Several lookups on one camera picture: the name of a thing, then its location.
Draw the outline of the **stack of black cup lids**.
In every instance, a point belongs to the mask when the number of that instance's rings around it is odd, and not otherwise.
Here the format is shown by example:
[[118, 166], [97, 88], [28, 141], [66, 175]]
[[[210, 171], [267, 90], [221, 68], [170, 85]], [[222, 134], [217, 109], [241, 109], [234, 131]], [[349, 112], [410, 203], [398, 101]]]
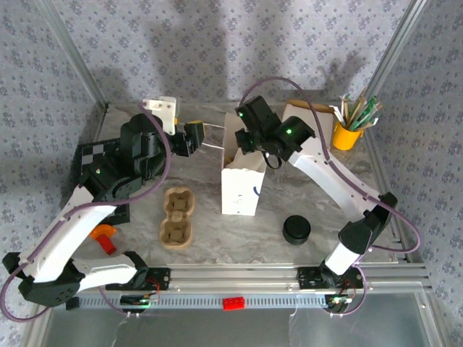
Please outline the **stack of black cup lids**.
[[301, 215], [289, 216], [283, 224], [282, 233], [287, 242], [293, 245], [304, 244], [310, 235], [310, 222]]

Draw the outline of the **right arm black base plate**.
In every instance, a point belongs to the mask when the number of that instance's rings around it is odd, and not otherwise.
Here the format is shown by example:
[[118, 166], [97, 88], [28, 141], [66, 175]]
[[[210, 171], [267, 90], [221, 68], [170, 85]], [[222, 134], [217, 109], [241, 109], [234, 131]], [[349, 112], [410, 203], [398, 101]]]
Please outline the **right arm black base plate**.
[[364, 287], [360, 271], [353, 267], [343, 275], [337, 275], [324, 267], [299, 267], [296, 279], [300, 289], [341, 289], [346, 280], [355, 289]]

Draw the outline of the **shiny metal panel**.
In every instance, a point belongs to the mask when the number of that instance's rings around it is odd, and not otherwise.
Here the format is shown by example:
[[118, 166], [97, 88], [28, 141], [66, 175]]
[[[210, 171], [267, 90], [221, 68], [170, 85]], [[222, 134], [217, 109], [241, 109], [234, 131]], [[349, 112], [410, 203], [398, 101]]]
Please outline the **shiny metal panel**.
[[55, 311], [41, 347], [434, 347], [409, 302], [321, 309], [173, 309], [127, 319], [109, 309]]

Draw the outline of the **yellow holder cup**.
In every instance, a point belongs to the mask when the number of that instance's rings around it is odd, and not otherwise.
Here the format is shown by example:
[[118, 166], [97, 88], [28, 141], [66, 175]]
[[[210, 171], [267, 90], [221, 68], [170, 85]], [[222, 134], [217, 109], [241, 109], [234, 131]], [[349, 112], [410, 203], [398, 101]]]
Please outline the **yellow holder cup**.
[[351, 132], [346, 130], [341, 123], [338, 121], [334, 125], [334, 131], [332, 135], [332, 145], [343, 151], [351, 150], [356, 144], [357, 140], [364, 134], [364, 130]]

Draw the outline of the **white printed paper bag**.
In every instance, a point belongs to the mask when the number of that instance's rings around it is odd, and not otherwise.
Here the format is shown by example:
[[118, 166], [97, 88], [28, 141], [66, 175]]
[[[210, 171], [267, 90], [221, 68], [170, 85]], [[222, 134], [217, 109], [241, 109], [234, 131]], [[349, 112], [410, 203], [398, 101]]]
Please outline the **white printed paper bag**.
[[[221, 212], [224, 215], [254, 216], [267, 165], [261, 152], [243, 154], [237, 146], [234, 133], [245, 126], [234, 113], [226, 113], [224, 125], [213, 125], [224, 131], [222, 144], [211, 145], [221, 151]], [[225, 154], [236, 157], [224, 165]]]

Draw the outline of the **aluminium frame post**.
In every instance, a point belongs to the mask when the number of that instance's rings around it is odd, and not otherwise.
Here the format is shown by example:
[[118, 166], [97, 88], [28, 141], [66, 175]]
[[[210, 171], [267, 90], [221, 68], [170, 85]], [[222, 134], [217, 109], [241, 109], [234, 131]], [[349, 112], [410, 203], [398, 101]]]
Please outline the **aluminium frame post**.
[[413, 33], [430, 0], [411, 0], [366, 88], [366, 96], [377, 95]]
[[100, 91], [98, 84], [93, 77], [88, 65], [85, 63], [82, 54], [79, 52], [79, 49], [75, 42], [72, 39], [72, 36], [67, 29], [61, 15], [56, 9], [52, 0], [34, 0], [37, 4], [37, 7], [40, 9], [47, 23], [49, 24], [51, 30], [53, 31], [56, 39], [64, 50], [67, 58], [75, 69], [77, 75], [81, 79], [84, 87], [90, 94], [91, 98], [95, 101], [95, 104], [102, 110], [106, 111], [107, 102], [103, 93]]

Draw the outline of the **left small circuit board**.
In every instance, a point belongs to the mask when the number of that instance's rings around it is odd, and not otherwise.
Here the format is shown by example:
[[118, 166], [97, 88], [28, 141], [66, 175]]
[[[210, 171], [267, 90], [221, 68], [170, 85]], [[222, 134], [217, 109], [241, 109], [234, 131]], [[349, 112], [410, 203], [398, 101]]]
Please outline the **left small circuit board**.
[[119, 300], [121, 306], [138, 307], [147, 309], [159, 301], [159, 296], [154, 294], [123, 295]]

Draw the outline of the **red building brick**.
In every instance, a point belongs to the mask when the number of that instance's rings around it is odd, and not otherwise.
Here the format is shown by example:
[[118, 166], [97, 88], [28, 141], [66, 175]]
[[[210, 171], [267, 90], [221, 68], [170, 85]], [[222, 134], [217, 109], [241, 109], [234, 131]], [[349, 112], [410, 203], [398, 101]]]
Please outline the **red building brick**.
[[222, 307], [224, 311], [241, 310], [246, 307], [246, 301], [243, 296], [224, 298], [222, 299]]

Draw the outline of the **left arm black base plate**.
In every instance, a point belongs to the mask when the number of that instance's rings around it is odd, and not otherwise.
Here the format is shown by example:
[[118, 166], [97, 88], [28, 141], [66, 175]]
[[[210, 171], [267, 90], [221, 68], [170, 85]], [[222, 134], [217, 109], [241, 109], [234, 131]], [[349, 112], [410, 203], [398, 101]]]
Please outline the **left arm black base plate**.
[[106, 285], [107, 291], [167, 291], [171, 269], [168, 267], [147, 267], [138, 270], [127, 283]]

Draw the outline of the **right small circuit board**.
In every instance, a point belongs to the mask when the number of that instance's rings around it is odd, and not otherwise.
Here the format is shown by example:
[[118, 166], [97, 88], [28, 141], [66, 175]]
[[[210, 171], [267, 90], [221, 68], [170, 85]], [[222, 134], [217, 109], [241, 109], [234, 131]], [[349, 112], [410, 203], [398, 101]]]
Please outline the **right small circuit board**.
[[343, 314], [348, 306], [352, 303], [352, 297], [347, 295], [325, 295], [326, 307], [328, 313]]

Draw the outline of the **red toy block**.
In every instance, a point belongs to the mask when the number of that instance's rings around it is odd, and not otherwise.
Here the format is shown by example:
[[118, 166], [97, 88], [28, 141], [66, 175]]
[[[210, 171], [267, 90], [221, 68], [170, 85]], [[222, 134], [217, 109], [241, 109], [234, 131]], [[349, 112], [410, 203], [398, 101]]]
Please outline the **red toy block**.
[[107, 255], [112, 255], [113, 253], [115, 253], [116, 247], [112, 243], [109, 236], [101, 234], [97, 237], [96, 241], [99, 243], [99, 245]]

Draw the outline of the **black grey chessboard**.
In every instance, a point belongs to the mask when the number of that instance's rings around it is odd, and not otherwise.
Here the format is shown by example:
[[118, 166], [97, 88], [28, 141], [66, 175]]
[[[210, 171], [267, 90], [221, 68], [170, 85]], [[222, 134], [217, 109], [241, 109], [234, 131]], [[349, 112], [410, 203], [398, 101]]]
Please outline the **black grey chessboard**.
[[[107, 153], [117, 150], [119, 140], [117, 138], [97, 142], [89, 142], [77, 146], [72, 164], [73, 184], [77, 184], [79, 178], [88, 166], [96, 159]], [[115, 211], [101, 221], [101, 224], [117, 226], [130, 222], [129, 204], [118, 206]]]

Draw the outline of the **small circuit board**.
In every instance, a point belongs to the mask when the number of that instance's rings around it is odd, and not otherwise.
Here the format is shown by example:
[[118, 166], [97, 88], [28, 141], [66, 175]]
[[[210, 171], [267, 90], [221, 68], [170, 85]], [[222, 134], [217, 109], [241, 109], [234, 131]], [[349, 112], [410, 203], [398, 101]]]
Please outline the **small circuit board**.
[[325, 295], [326, 307], [328, 313], [343, 314], [348, 306], [352, 303], [352, 297], [347, 295]]
[[159, 296], [154, 294], [123, 295], [119, 300], [121, 306], [138, 307], [147, 309], [159, 301]]

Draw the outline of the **orange arch block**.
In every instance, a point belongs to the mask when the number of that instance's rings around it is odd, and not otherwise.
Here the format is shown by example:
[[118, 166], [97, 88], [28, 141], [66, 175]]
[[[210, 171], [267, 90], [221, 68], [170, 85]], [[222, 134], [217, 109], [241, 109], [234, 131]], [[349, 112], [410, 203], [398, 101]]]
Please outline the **orange arch block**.
[[92, 239], [97, 239], [100, 236], [111, 238], [116, 233], [116, 229], [109, 224], [100, 224], [96, 226], [89, 234]]

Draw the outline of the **bundle of stirrers and straws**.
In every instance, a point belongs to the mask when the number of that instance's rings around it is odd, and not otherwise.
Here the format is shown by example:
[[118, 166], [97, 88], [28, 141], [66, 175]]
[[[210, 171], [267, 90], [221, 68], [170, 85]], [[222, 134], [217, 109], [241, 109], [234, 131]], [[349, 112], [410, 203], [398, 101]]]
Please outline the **bundle of stirrers and straws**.
[[377, 124], [383, 105], [376, 95], [366, 95], [363, 90], [355, 100], [346, 94], [341, 97], [341, 108], [331, 106], [334, 116], [340, 125], [347, 131], [359, 132]]

